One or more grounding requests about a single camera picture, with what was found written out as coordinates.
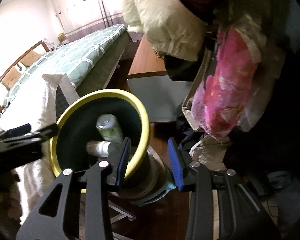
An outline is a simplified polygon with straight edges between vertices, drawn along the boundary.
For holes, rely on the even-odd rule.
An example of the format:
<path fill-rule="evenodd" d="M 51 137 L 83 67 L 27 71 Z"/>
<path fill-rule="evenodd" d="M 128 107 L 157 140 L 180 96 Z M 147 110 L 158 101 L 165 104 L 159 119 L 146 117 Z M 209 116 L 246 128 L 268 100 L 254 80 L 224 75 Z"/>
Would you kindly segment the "pink floral bag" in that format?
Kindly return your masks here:
<path fill-rule="evenodd" d="M 235 126 L 248 132 L 257 124 L 268 99 L 261 85 L 253 83 L 253 76 L 266 40 L 260 29 L 251 25 L 233 25 L 218 32 L 215 72 L 207 73 L 213 61 L 207 49 L 181 106 L 193 130 L 203 129 L 221 140 Z"/>

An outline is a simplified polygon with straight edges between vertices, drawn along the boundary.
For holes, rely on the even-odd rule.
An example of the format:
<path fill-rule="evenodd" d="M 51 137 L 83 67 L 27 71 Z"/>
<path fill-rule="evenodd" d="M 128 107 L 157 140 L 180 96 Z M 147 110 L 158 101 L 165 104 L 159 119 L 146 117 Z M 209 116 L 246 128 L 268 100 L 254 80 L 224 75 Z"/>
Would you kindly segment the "clear green label jar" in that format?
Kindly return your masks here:
<path fill-rule="evenodd" d="M 103 114 L 98 117 L 96 128 L 102 138 L 106 141 L 121 144 L 123 134 L 117 118 L 112 114 Z"/>

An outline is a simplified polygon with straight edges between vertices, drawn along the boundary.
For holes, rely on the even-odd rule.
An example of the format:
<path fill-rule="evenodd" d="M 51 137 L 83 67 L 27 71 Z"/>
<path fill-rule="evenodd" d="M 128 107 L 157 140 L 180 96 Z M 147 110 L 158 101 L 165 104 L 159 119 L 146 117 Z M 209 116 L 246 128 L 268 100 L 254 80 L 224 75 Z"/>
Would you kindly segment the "far bedside box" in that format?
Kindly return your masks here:
<path fill-rule="evenodd" d="M 59 33 L 57 38 L 59 40 L 59 43 L 62 43 L 66 40 L 66 35 L 65 35 L 65 33 Z"/>

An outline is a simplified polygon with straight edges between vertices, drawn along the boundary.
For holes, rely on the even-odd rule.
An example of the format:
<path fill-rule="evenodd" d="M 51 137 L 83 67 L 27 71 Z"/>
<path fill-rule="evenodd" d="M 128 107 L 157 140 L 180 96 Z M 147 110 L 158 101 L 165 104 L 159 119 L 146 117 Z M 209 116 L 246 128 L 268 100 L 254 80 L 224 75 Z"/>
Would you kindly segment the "white dotted table cloth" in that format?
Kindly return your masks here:
<path fill-rule="evenodd" d="M 15 99 L 0 117 L 0 131 L 30 124 L 34 132 L 55 123 L 58 88 L 62 90 L 69 105 L 79 99 L 74 84 L 66 74 L 31 77 L 17 91 Z M 42 150 L 42 159 L 15 169 L 20 182 L 11 193 L 13 208 L 8 214 L 12 218 L 19 218 L 22 223 L 55 179 L 49 162 L 47 141 L 43 143 Z"/>

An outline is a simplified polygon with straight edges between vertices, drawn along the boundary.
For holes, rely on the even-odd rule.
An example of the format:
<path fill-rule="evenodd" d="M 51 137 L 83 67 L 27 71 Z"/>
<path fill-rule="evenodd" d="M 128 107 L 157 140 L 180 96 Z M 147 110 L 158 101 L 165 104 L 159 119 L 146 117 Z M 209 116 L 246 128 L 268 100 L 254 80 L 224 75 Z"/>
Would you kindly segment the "cream puffer jacket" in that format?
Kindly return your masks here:
<path fill-rule="evenodd" d="M 122 14 L 128 31 L 146 35 L 154 51 L 198 60 L 206 24 L 179 0 L 123 0 Z"/>

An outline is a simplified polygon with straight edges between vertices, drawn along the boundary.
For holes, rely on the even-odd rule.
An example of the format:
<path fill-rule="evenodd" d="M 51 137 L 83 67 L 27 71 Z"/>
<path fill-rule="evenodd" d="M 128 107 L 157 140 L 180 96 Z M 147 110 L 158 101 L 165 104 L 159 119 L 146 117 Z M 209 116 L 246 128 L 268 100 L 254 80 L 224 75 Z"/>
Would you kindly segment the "brown right pillow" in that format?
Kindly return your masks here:
<path fill-rule="evenodd" d="M 34 50 L 29 51 L 21 60 L 21 63 L 25 67 L 29 67 L 34 62 L 36 62 L 42 55 L 35 52 Z"/>

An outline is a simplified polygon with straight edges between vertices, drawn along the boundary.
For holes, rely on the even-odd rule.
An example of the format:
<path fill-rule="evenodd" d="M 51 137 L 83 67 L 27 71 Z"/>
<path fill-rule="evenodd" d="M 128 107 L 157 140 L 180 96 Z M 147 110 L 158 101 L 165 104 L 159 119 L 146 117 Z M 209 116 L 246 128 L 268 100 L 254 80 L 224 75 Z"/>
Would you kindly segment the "white pill bottle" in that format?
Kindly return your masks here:
<path fill-rule="evenodd" d="M 86 145 L 88 154 L 101 158 L 107 158 L 116 149 L 116 144 L 111 141 L 89 141 Z"/>

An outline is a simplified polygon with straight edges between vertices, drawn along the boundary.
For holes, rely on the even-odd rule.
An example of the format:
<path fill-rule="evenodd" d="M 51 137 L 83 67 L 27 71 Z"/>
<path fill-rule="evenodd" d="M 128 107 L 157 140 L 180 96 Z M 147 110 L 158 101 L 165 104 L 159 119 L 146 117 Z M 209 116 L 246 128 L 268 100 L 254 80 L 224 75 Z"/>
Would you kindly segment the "green checked bed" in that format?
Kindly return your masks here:
<path fill-rule="evenodd" d="M 127 34 L 127 27 L 124 24 L 116 24 L 43 54 L 18 78 L 6 94 L 3 107 L 9 106 L 27 80 L 40 73 L 65 73 L 77 88 L 110 47 Z"/>

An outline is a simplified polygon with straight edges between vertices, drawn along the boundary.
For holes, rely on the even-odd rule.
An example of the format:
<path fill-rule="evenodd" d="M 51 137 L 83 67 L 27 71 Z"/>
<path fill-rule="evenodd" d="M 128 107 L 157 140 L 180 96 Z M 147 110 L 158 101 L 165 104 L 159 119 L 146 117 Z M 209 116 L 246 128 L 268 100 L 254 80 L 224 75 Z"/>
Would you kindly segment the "brown pillow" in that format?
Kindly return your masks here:
<path fill-rule="evenodd" d="M 15 67 L 12 67 L 2 79 L 1 83 L 7 90 L 10 90 L 20 77 L 21 73 Z"/>
<path fill-rule="evenodd" d="M 21 63 L 25 67 L 29 67 L 34 62 L 36 62 L 42 55 L 35 52 L 34 50 L 29 51 L 21 60 Z"/>

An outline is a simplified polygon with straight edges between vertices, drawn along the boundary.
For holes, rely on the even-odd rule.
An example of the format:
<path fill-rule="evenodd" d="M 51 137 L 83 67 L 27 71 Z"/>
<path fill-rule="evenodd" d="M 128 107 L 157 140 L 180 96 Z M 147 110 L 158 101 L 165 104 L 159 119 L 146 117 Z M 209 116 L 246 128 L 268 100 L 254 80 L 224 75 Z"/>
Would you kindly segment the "brown left pillow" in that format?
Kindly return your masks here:
<path fill-rule="evenodd" d="M 20 77 L 21 73 L 15 67 L 12 67 L 2 79 L 1 83 L 7 90 L 10 90 Z"/>

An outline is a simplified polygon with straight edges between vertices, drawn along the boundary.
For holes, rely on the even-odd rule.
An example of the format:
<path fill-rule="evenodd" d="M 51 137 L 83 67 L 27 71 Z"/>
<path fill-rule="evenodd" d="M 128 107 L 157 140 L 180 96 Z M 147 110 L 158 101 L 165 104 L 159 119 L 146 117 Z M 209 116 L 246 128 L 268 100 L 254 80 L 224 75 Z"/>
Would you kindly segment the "pink white curtains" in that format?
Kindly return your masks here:
<path fill-rule="evenodd" d="M 78 40 L 97 30 L 124 24 L 123 0 L 50 0 L 66 39 Z"/>

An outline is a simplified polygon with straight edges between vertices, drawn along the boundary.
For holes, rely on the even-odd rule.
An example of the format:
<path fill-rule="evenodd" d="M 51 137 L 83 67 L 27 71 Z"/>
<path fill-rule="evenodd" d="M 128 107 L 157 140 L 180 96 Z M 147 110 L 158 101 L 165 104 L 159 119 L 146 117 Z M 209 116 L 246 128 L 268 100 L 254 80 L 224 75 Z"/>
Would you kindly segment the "wooden desk cabinet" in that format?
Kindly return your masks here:
<path fill-rule="evenodd" d="M 147 110 L 150 122 L 173 122 L 181 114 L 198 71 L 198 63 L 158 57 L 144 35 L 136 50 L 127 83 Z"/>

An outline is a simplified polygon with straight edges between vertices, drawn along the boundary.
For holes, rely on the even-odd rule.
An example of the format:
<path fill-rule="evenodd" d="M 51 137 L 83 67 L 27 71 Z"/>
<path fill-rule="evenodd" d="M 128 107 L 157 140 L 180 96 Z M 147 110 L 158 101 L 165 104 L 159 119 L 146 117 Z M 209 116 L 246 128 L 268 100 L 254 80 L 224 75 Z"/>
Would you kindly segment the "wooden headboard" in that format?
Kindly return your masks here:
<path fill-rule="evenodd" d="M 39 41 L 37 42 L 35 45 L 33 45 L 30 49 L 28 49 L 27 51 L 25 51 L 20 57 L 18 57 L 6 70 L 5 72 L 2 74 L 2 76 L 0 77 L 0 84 L 2 79 L 5 77 L 5 75 L 7 74 L 7 72 L 12 68 L 12 67 L 15 67 L 20 73 L 23 72 L 23 70 L 26 70 L 26 68 L 28 67 L 25 67 L 22 63 L 21 63 L 21 60 L 22 58 L 31 50 L 35 50 L 37 49 L 38 47 L 42 47 L 44 49 L 44 51 L 47 53 L 49 52 L 49 48 L 47 46 L 47 44 L 44 42 L 44 41 Z M 0 104 L 0 112 L 2 112 L 3 110 L 3 107 L 2 105 Z"/>

